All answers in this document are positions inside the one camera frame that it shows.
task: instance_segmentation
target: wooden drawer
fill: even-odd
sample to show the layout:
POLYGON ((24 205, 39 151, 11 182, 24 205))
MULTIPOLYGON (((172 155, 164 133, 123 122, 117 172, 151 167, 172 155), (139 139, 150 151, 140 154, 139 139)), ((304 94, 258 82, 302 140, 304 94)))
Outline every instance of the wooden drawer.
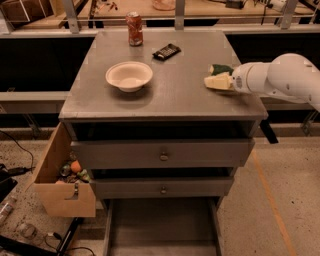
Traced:
POLYGON ((233 177, 95 180, 99 199, 225 196, 233 177))
POLYGON ((83 168, 244 166, 253 139, 72 142, 83 168))

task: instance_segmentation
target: drawer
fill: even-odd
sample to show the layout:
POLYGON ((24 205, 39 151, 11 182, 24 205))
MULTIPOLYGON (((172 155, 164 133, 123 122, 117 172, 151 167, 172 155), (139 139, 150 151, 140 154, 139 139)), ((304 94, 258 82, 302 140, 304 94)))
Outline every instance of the drawer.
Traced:
POLYGON ((94 217, 96 198, 90 184, 55 184, 69 159, 71 138, 62 123, 53 132, 36 169, 34 189, 49 216, 94 217))
POLYGON ((83 168, 244 166, 253 139, 72 142, 83 168))
POLYGON ((233 177, 95 180, 99 199, 225 196, 233 177))

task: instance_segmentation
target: cabinet top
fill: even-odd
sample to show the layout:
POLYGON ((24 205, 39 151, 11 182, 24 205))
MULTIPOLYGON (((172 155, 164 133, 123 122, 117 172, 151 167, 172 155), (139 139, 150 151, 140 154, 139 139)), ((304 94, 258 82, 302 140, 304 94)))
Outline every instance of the cabinet top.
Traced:
POLYGON ((99 32, 60 112, 63 122, 138 120, 261 120, 259 97, 218 92, 204 85, 212 64, 240 64, 224 33, 215 30, 144 29, 143 45, 132 47, 126 29, 99 32), (165 62, 152 53, 172 43, 181 52, 165 62), (105 79, 125 61, 149 65, 153 78, 141 90, 122 92, 105 79))

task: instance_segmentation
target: sponge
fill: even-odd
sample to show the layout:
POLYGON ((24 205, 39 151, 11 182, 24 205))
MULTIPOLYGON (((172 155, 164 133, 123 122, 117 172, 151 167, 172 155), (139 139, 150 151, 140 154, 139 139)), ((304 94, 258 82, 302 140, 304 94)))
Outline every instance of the sponge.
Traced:
POLYGON ((228 72, 221 73, 216 76, 208 76, 204 78, 204 84, 208 88, 218 90, 234 90, 228 72))
POLYGON ((227 65, 220 65, 220 64, 212 64, 210 67, 210 73, 212 76, 219 75, 224 72, 229 72, 229 75, 232 75, 233 69, 227 65))

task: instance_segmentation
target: yellow sponge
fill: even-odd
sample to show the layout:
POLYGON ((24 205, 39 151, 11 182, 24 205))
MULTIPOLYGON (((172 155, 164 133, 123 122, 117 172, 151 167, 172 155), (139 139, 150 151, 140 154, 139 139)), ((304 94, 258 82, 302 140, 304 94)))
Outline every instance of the yellow sponge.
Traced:
POLYGON ((218 90, 234 90, 231 78, 228 72, 221 73, 216 76, 208 76, 204 78, 204 84, 208 88, 218 89, 218 90))

